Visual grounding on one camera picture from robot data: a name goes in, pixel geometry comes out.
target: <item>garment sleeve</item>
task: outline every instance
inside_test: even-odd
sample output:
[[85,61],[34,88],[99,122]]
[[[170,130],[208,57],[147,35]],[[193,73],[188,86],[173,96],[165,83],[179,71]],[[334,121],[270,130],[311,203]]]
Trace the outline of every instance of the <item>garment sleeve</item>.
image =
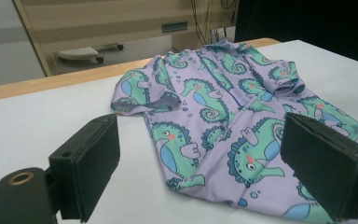
[[130,70],[117,83],[111,108],[122,115],[177,109],[180,99],[160,56],[143,68]]
[[294,62],[269,60],[253,47],[244,52],[243,57],[250,64],[255,77],[271,94],[297,95],[305,89]]

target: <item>pink cheek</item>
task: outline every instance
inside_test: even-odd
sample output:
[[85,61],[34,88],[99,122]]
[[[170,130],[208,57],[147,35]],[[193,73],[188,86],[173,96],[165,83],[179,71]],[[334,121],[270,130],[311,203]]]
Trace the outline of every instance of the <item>pink cheek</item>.
[[255,160],[253,159],[253,157],[251,157],[251,156],[248,155],[248,162],[253,163],[254,161],[255,161]]

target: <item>baby garment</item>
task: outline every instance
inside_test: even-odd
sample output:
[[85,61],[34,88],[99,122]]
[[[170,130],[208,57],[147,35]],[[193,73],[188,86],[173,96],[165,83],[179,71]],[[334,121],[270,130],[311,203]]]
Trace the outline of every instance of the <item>baby garment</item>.
[[335,223],[281,159],[284,115],[317,119],[354,141],[358,121],[308,90],[294,62],[226,40],[169,52],[127,72],[111,107],[143,113],[168,188],[276,217]]

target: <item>white table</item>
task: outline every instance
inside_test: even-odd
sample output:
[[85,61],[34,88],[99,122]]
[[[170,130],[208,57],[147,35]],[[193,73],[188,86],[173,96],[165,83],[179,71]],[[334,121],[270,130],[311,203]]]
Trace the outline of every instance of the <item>white table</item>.
[[[269,59],[296,62],[309,89],[358,119],[358,62],[298,40],[259,50]],[[0,179],[22,168],[47,169],[54,150],[89,120],[112,112],[109,104],[119,79],[1,99]],[[118,128],[121,160],[89,223],[295,223],[169,190],[143,118],[119,117]]]

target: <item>wooden table edge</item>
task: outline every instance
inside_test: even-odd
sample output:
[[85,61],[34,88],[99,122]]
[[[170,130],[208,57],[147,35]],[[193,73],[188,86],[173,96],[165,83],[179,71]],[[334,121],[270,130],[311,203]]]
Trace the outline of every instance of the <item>wooden table edge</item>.
[[[255,48],[279,44],[281,42],[271,38],[259,38],[245,41]],[[107,65],[99,68],[83,70],[54,77],[42,77],[22,82],[0,85],[0,99],[28,94],[36,91],[46,91],[59,87],[75,85],[83,82],[98,80],[106,77],[122,75],[131,69],[143,67],[151,58],[138,61]]]

